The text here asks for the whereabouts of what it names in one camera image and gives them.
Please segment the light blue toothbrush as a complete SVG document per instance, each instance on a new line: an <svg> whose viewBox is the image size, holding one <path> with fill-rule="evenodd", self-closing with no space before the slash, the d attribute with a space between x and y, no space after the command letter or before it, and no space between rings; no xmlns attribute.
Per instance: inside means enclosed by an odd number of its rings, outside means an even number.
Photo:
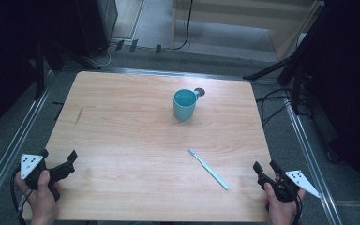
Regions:
<svg viewBox="0 0 360 225"><path fill-rule="evenodd" d="M199 163L207 170L207 172L225 189L229 190L229 185L206 163L204 162L196 153L193 148L189 148L188 152L195 157Z"/></svg>

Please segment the light wooden frame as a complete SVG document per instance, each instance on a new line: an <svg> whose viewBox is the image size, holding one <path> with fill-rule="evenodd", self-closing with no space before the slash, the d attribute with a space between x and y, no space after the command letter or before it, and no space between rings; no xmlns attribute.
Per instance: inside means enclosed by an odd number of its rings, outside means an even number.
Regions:
<svg viewBox="0 0 360 225"><path fill-rule="evenodd" d="M172 0L172 48L175 22L188 19L181 12L191 10L190 19L266 29L278 59L290 51L298 36L314 20L323 0Z"/></svg>

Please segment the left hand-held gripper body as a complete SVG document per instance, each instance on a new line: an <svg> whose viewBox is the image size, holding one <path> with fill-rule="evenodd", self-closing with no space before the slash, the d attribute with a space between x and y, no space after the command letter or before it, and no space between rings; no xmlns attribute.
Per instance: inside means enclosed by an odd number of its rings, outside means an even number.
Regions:
<svg viewBox="0 0 360 225"><path fill-rule="evenodd" d="M57 201L60 198L60 193L54 184L75 172L73 163L68 162L67 159L66 162L48 169L46 167L45 158L41 155L22 154L20 164L21 179L24 180L31 189L38 190L38 179L41 172L44 170L47 170L50 173L51 180L48 184L48 188L54 196L54 199Z"/></svg>

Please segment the person's left hand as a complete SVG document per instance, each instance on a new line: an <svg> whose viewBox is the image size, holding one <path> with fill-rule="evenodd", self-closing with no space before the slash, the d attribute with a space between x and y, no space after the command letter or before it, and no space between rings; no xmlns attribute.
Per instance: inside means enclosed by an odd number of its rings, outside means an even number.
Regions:
<svg viewBox="0 0 360 225"><path fill-rule="evenodd" d="M32 209L31 225L54 225L58 217L56 200L48 188L50 180L50 173L47 170L42 171L37 182L38 190L33 190L21 179L19 172L15 175L15 182Z"/></svg>

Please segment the black cabinet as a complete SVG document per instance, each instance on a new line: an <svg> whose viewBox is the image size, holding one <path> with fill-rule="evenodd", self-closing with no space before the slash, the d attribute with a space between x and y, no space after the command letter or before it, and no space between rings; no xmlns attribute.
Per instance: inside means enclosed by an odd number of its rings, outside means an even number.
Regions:
<svg viewBox="0 0 360 225"><path fill-rule="evenodd" d="M118 11L115 0L76 0L83 46L90 56L109 47Z"/></svg>

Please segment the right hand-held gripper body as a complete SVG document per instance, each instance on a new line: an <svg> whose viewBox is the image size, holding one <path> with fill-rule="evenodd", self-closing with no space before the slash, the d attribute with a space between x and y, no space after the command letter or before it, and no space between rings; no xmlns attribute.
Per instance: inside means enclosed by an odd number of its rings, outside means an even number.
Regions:
<svg viewBox="0 0 360 225"><path fill-rule="evenodd" d="M295 201L296 195L301 188L317 198L322 196L301 171L285 172L278 182L268 177L264 172L258 172L257 183L262 188L264 188L265 183L269 183L277 199L285 203Z"/></svg>

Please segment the metal floor rail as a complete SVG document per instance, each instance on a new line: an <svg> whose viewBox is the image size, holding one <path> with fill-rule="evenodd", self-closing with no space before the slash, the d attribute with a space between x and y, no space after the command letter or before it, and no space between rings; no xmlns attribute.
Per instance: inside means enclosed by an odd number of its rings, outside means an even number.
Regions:
<svg viewBox="0 0 360 225"><path fill-rule="evenodd" d="M311 118L297 115L288 99L284 100L284 104L302 154L301 161L305 166L303 172L321 194L321 198L316 198L309 193L306 195L303 201L303 223L313 224L313 220L317 219L317 222L321 221L322 225L345 225L335 201L334 192L324 173L330 162L325 155L325 146L318 129Z"/></svg>
<svg viewBox="0 0 360 225"><path fill-rule="evenodd" d="M56 77L56 73L49 70L45 74L41 95L34 99L34 95L26 91L0 120L0 188L50 94Z"/></svg>

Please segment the person's right hand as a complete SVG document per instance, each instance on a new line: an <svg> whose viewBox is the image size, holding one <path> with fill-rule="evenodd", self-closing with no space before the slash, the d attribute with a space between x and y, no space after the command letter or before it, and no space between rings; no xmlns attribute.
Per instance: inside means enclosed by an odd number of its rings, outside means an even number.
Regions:
<svg viewBox="0 0 360 225"><path fill-rule="evenodd" d="M269 183L264 184L266 193L265 204L268 207L266 223L268 225L299 225L294 224L297 215L296 202L281 202L277 199L274 189Z"/></svg>

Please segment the teal cup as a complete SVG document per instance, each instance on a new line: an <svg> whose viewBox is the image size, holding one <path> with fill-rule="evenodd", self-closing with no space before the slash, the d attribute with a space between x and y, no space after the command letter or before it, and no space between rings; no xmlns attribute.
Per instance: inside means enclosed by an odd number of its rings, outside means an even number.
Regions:
<svg viewBox="0 0 360 225"><path fill-rule="evenodd" d="M173 113L180 121L188 120L195 109L200 93L197 90L181 89L173 96Z"/></svg>

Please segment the black stand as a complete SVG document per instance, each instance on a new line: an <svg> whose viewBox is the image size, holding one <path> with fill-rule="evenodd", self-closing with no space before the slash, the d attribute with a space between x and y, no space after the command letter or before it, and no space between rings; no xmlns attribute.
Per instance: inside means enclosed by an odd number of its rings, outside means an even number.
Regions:
<svg viewBox="0 0 360 225"><path fill-rule="evenodd" d="M313 4L312 11L308 14L304 26L309 25L309 29L305 36L300 40L300 43L295 47L292 54L252 75L244 76L243 79L247 81L256 81L274 71L282 69L277 77L277 83L280 86L286 86L292 82L291 107L296 114L300 114L299 98L301 95L301 85L304 79L307 62L312 55L313 47L316 45L320 34L320 28L325 18L325 7L319 11L319 7L324 0L316 0Z"/></svg>
<svg viewBox="0 0 360 225"><path fill-rule="evenodd" d="M69 48L46 38L41 38L37 42L35 52L36 93L34 100L39 99L45 90L44 61L47 61L53 70L61 70L63 68L64 65L61 61L59 52L66 54L85 68L100 69L100 66L93 66L90 62L87 62Z"/></svg>

